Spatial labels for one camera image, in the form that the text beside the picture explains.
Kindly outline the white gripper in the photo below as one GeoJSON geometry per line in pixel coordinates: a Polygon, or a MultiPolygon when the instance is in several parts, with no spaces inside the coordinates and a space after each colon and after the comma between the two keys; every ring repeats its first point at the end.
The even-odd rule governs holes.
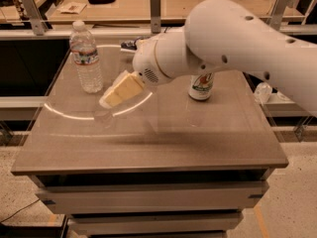
{"type": "Polygon", "coordinates": [[[145,84],[158,86],[172,81],[159,66],[156,55],[158,40],[155,38],[136,40],[136,51],[133,57],[134,72],[121,72],[113,84],[99,99],[99,104],[111,109],[126,100],[139,95],[145,84]]]}

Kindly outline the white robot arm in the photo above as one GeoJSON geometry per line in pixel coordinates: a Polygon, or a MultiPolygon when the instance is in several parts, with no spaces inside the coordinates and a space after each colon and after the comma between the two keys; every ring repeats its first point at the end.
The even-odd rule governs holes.
{"type": "Polygon", "coordinates": [[[317,115],[317,45],[280,33],[230,0],[203,1],[182,27],[138,40],[133,69],[115,79],[100,98],[101,106],[120,105],[147,85],[236,69],[317,115]]]}

